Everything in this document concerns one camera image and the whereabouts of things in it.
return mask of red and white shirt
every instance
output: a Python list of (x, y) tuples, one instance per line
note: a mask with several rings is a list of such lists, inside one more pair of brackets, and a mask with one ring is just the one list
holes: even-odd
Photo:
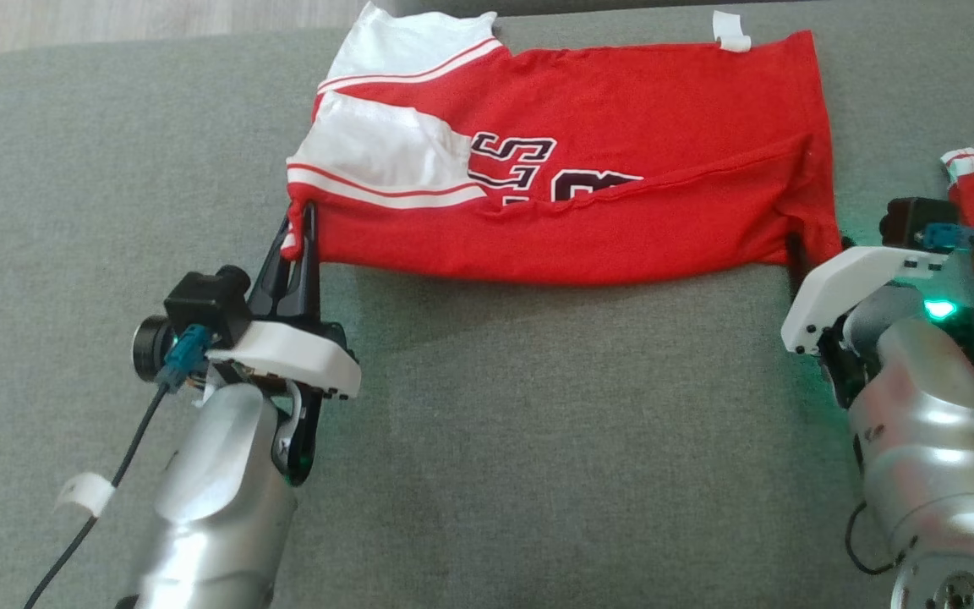
[(839, 253), (809, 32), (513, 54), (494, 19), (364, 8), (287, 159), (322, 260), (595, 285)]

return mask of clothing tag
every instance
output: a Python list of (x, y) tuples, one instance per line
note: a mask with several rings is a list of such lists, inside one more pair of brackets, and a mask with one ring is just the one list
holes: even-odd
[(739, 15), (714, 11), (712, 37), (720, 43), (720, 49), (733, 53), (746, 53), (750, 50), (750, 37), (742, 34), (742, 19)]
[(85, 471), (84, 474), (77, 474), (66, 481), (62, 492), (58, 493), (55, 509), (73, 502), (88, 509), (93, 516), (100, 517), (100, 512), (104, 512), (104, 506), (107, 505), (108, 500), (111, 500), (113, 493), (115, 493), (115, 486), (112, 486), (103, 475)]

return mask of green light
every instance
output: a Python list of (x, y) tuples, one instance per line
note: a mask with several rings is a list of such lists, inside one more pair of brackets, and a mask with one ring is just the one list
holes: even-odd
[(934, 320), (943, 320), (957, 311), (957, 305), (948, 300), (924, 300), (923, 307), (927, 307), (927, 315)]

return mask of gray tablecloth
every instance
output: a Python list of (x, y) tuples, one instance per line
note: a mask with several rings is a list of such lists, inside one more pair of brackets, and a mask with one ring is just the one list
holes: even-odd
[[(734, 8), (760, 43), (815, 30), (842, 227), (942, 196), (974, 145), (974, 3)], [(707, 40), (710, 8), (503, 19), (515, 50)], [(283, 158), (341, 31), (0, 57), (0, 606), (84, 516), (59, 486), (111, 474), (152, 386), (131, 332), (187, 270), (254, 271)], [(324, 270), (363, 361), (322, 416), (275, 606), (887, 606), (844, 556), (858, 482), (814, 362), (780, 346), (784, 270), (517, 288)], [(160, 470), (196, 413), (167, 402), (43, 606), (123, 590)], [(863, 518), (859, 551), (885, 554)]]

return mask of wooden floor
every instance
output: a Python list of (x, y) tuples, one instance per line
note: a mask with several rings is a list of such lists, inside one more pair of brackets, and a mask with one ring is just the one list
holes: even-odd
[(367, 0), (0, 0), (0, 53), (350, 25)]

